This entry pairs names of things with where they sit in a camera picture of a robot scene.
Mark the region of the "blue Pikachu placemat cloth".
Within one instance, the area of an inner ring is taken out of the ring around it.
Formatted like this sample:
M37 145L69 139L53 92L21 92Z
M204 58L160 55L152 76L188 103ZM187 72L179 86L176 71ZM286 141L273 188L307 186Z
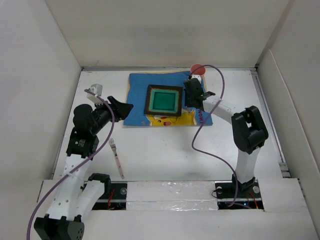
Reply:
M124 120L126 126L193 126L201 125L209 113L195 109L195 115L189 115L185 106L184 82L190 75L189 71L169 73L131 73L129 75L129 90L127 103L133 104L133 109ZM149 85L183 87L181 116L162 116L145 114L145 104Z

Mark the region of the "orange plastic cup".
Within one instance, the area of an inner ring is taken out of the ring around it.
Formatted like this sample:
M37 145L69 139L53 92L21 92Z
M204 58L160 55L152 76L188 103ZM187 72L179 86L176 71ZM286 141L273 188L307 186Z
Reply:
M203 67L201 64L194 64L190 67L190 78L191 75L201 75L202 80L203 80L203 76L206 73L206 68Z

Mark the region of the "square green ceramic plate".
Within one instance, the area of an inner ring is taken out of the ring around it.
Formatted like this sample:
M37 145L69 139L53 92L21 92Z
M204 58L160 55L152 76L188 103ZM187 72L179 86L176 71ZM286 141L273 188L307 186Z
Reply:
M144 107L146 115L180 117L183 87L150 84Z

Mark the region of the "fork with pink handle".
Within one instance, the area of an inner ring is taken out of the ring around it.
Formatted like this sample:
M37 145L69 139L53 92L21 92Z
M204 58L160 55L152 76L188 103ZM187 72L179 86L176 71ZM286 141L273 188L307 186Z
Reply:
M109 142L110 148L113 152L114 159L115 159L115 162L117 165L117 169L119 171L119 175L120 175L121 179L124 179L125 175L124 175L124 172L123 172L123 169L122 169L119 157L118 157L117 147L116 147L115 141L112 138L110 138L108 142Z

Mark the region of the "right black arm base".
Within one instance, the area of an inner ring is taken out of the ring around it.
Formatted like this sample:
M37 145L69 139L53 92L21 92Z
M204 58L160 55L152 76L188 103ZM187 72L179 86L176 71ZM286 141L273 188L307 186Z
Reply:
M264 210L261 190L256 180L235 198L235 184L231 180L215 181L211 196L216 199L218 210Z

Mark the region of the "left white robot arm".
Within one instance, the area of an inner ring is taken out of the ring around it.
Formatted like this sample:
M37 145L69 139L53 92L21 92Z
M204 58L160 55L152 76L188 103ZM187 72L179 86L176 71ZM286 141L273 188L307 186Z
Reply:
M33 216L28 225L42 240L81 240L85 217L99 198L107 198L112 192L108 174L93 173L87 180L85 175L105 146L99 143L99 131L107 123L125 120L134 106L113 96L103 100L96 95L92 101L94 107L81 104L74 109L63 176L49 190L56 193L45 215Z

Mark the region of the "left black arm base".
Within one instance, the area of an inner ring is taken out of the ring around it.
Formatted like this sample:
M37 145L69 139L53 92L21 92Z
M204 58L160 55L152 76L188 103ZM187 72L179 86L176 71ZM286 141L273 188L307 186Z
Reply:
M111 183L110 193L102 195L92 210L121 211L126 210L128 183L115 181Z

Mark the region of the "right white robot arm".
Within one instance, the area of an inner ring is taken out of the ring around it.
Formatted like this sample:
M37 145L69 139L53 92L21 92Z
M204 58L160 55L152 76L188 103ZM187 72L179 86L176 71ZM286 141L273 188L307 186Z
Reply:
M207 113L214 109L214 115L231 124L233 141L238 148L231 191L235 196L243 197L254 184L258 154L269 137L260 110L254 105L237 106L211 91L204 92L200 81L193 76L184 82L184 90L187 107Z

